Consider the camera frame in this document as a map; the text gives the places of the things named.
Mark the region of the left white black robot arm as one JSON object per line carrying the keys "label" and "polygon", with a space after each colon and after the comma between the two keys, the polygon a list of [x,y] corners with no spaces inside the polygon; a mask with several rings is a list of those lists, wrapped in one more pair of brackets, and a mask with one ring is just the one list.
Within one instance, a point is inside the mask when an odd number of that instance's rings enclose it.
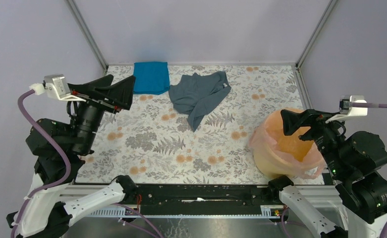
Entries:
{"label": "left white black robot arm", "polygon": [[[115,203],[130,204],[139,198],[130,176],[117,176],[106,187],[71,201],[59,197],[84,165],[82,157],[92,145],[105,112],[129,110],[135,76],[119,82],[111,74],[84,84],[69,84],[62,74],[44,77],[18,99],[18,107],[31,124],[26,144],[37,157],[32,184],[22,207],[7,215],[13,238],[59,238],[92,212]],[[69,123],[33,119],[23,102],[31,95],[46,94],[66,102]]]}

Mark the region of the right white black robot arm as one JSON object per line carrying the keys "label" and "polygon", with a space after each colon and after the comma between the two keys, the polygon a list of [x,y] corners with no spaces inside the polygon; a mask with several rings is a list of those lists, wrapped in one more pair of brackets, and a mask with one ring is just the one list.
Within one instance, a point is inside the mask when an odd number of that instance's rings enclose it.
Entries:
{"label": "right white black robot arm", "polygon": [[332,178],[338,181],[335,188],[348,215],[348,228],[323,216],[286,176],[269,182],[268,200],[293,211],[316,238],[384,238],[387,180],[378,170],[387,164],[387,151],[380,137],[367,131],[345,137],[345,122],[354,117],[353,113],[283,109],[280,115],[286,136],[308,128],[299,138],[315,143]]}

